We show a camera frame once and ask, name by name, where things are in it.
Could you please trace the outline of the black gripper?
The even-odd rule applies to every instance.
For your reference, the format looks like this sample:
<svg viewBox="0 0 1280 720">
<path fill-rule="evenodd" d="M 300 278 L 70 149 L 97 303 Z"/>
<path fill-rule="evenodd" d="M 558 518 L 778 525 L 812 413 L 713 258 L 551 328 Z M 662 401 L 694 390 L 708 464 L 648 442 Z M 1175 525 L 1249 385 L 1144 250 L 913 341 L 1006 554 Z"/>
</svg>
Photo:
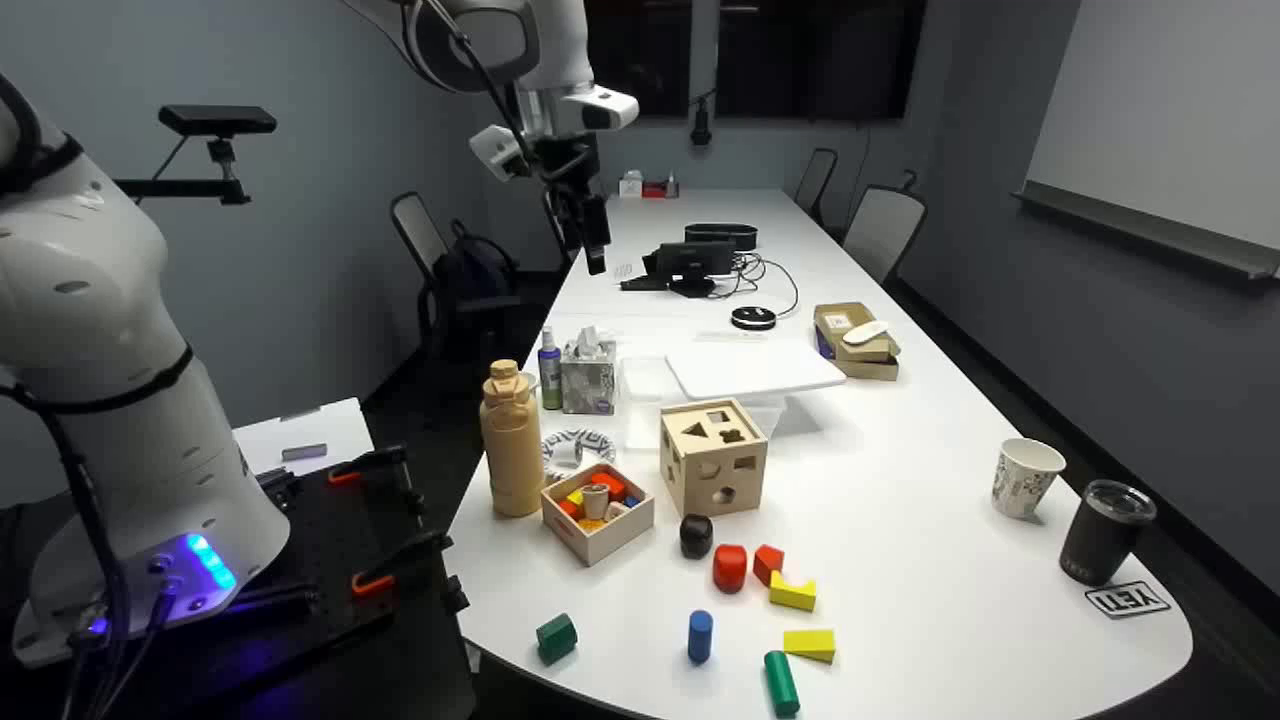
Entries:
<svg viewBox="0 0 1280 720">
<path fill-rule="evenodd" d="M 608 243 L 605 194 L 598 193 L 599 152 L 593 134 L 539 140 L 545 199 L 561 255 Z"/>
</svg>

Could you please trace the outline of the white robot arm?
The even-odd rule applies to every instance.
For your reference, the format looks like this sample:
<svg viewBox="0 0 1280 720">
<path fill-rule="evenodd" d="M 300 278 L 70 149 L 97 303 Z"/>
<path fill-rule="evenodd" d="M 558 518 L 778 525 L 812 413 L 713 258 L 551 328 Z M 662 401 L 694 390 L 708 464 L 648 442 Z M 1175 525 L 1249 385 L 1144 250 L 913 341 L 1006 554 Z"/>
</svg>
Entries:
<svg viewBox="0 0 1280 720">
<path fill-rule="evenodd" d="M 357 0 L 442 86 L 508 85 L 515 128 L 473 152 L 511 174 L 545 140 L 624 128 L 586 0 Z M 0 365 L 49 429 L 75 514 L 41 547 L 13 656 L 59 664 L 226 611 L 292 540 L 207 368 L 176 328 L 155 218 L 25 95 L 5 98 Z"/>
</svg>

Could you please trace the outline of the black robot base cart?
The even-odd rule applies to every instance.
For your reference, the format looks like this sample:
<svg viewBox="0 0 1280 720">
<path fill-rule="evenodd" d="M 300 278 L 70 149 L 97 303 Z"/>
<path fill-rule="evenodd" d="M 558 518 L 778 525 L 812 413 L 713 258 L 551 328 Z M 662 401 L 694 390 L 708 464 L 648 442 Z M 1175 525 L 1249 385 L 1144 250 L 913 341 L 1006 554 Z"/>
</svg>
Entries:
<svg viewBox="0 0 1280 720">
<path fill-rule="evenodd" d="M 463 593 L 407 455 L 279 479 L 278 499 L 288 550 L 216 620 L 165 626 L 107 720 L 467 720 Z"/>
</svg>

